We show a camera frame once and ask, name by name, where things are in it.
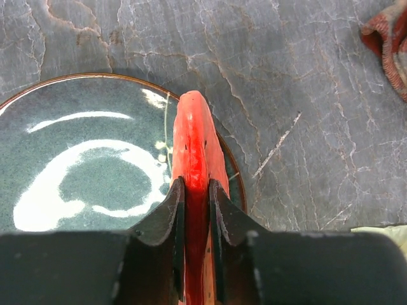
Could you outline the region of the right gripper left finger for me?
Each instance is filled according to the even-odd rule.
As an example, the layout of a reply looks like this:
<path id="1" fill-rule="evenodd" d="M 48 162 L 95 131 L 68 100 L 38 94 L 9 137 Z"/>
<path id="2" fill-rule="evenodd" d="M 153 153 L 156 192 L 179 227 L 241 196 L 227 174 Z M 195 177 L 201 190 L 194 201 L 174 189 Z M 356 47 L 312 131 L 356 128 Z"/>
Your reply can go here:
<path id="1" fill-rule="evenodd" d="M 128 230 L 128 302 L 183 299 L 184 204 L 184 180 L 178 177 L 164 201 Z"/>

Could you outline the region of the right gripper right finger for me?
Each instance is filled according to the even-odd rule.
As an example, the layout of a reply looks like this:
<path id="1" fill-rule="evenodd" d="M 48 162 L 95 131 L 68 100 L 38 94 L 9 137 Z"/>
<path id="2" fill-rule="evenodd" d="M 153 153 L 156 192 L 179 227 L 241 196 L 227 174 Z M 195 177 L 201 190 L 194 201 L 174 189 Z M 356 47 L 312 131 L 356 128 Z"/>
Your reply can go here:
<path id="1" fill-rule="evenodd" d="M 260 302 L 254 239 L 266 231 L 235 206 L 220 181 L 209 183 L 210 230 L 217 302 Z"/>

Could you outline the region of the red watermelon slice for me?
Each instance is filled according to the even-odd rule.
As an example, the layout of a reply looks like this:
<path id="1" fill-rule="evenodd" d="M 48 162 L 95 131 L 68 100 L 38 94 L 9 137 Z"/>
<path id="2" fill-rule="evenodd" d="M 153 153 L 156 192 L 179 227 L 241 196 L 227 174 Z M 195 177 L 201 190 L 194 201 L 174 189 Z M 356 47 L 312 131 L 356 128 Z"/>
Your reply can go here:
<path id="1" fill-rule="evenodd" d="M 209 181 L 229 190 L 219 139 L 207 101 L 197 91 L 181 95 L 173 127 L 172 178 L 185 185 L 185 295 L 187 304 L 214 304 L 208 253 Z"/>

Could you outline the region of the pale green plastic bag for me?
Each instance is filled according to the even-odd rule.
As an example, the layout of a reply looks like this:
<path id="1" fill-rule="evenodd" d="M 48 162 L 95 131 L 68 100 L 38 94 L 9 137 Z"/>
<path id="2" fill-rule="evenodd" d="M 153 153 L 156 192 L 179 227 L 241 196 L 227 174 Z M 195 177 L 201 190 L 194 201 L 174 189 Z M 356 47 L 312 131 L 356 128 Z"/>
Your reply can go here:
<path id="1" fill-rule="evenodd" d="M 406 235 L 406 225 L 385 226 L 385 227 L 362 226 L 352 228 L 350 231 L 354 233 L 369 232 L 369 233 L 387 234 L 389 236 L 404 236 Z"/>

